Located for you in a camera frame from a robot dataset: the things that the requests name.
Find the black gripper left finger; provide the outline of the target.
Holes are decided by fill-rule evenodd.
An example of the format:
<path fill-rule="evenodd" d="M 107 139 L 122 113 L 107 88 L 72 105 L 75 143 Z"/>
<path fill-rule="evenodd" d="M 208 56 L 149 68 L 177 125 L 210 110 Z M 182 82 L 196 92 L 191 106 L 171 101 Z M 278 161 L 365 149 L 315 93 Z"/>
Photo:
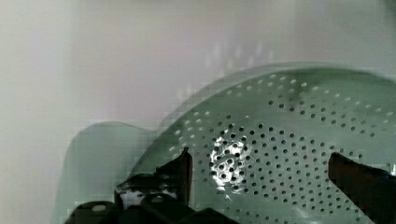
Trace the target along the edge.
<path fill-rule="evenodd" d="M 191 195 L 192 156 L 187 147 L 181 154 L 156 168 L 151 174 L 131 175 L 116 186 L 115 204 L 121 209 L 138 206 L 144 198 L 153 194 L 165 194 L 188 205 Z"/>

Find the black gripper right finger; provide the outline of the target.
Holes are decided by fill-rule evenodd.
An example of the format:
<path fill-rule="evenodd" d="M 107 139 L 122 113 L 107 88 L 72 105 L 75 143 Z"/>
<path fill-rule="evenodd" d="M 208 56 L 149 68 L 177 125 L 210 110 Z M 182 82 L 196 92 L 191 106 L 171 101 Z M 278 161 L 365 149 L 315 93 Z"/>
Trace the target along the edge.
<path fill-rule="evenodd" d="M 374 224 L 395 224 L 394 175 L 334 152 L 328 163 L 328 177 Z"/>

